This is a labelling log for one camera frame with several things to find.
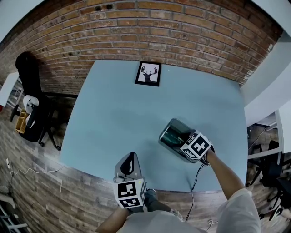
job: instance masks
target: gray pants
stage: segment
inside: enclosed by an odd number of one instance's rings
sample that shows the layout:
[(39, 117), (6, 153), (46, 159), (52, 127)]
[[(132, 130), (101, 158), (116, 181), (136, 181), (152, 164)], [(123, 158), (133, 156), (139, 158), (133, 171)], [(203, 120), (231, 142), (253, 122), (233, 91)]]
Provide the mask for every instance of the gray pants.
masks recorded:
[[(148, 212), (152, 212), (155, 210), (163, 210), (167, 212), (171, 211), (170, 207), (158, 201), (156, 197), (156, 193), (153, 190), (146, 191), (144, 205), (147, 207)], [(142, 206), (130, 208), (129, 211), (130, 211), (130, 214), (144, 212)]]

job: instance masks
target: person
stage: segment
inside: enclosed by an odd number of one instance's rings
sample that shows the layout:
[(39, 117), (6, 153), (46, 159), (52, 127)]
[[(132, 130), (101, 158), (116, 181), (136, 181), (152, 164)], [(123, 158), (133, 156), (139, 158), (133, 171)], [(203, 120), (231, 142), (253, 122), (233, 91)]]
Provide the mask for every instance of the person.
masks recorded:
[[(239, 177), (211, 150), (207, 152), (207, 161), (212, 167), (222, 191), (227, 199), (219, 209), (217, 233), (260, 233), (259, 215), (251, 198)], [(170, 207), (160, 203), (153, 190), (148, 190), (144, 204), (146, 213), (137, 213), (136, 208), (118, 207), (96, 230), (98, 233), (205, 233), (180, 221)]]

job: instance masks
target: power plug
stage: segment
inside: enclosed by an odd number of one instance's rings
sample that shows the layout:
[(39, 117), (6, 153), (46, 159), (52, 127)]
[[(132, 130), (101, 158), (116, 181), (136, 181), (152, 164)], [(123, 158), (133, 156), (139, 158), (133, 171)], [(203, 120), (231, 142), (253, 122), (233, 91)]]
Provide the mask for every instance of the power plug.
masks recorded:
[(6, 164), (7, 164), (8, 169), (10, 169), (10, 162), (9, 162), (8, 158), (6, 159)]

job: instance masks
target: deer silhouette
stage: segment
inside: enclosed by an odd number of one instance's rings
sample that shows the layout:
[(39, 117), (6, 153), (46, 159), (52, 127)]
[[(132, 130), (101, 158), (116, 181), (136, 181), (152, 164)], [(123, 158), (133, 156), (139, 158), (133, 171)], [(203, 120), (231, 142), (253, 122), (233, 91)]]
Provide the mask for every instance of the deer silhouette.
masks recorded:
[(146, 72), (144, 72), (144, 71), (145, 71), (145, 68), (146, 68), (146, 66), (143, 66), (143, 67), (141, 68), (141, 72), (144, 73), (144, 76), (145, 76), (145, 81), (146, 81), (146, 82), (155, 82), (155, 81), (152, 81), (152, 80), (150, 79), (150, 76), (151, 76), (151, 75), (155, 75), (155, 74), (158, 72), (158, 70), (154, 67), (154, 73), (151, 73), (151, 71), (150, 71), (150, 73), (147, 74)]

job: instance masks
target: black picture frame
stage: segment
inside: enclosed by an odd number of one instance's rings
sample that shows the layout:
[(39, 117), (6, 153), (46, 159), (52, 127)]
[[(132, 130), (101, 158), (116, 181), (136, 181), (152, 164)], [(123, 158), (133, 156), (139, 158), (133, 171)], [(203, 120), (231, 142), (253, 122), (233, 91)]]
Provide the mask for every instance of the black picture frame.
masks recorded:
[[(140, 71), (142, 68), (142, 64), (152, 64), (152, 65), (158, 65), (159, 66), (159, 70), (158, 70), (158, 78), (157, 78), (157, 82), (154, 81), (138, 81), (139, 80), (139, 76), (140, 76)], [(136, 74), (136, 79), (135, 79), (135, 84), (141, 84), (141, 85), (147, 85), (147, 86), (160, 86), (160, 76), (161, 76), (161, 63), (157, 63), (157, 62), (149, 62), (149, 61), (141, 61), (140, 62), (140, 67), (138, 68), (138, 72)]]

